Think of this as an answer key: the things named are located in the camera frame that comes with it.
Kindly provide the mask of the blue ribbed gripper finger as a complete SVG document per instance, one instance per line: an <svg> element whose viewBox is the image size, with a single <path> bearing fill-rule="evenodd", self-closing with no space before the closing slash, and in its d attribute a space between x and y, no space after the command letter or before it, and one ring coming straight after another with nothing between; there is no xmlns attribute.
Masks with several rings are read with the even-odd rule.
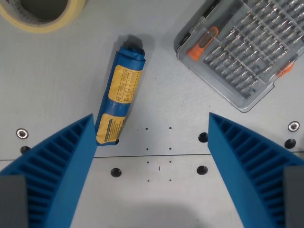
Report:
<svg viewBox="0 0 304 228"><path fill-rule="evenodd" d="M68 228L97 145L89 114L32 147L6 166L2 176L21 175L31 228Z"/></svg>
<svg viewBox="0 0 304 228"><path fill-rule="evenodd" d="M284 228L283 173L302 158L272 140L215 113L208 148L246 228Z"/></svg>

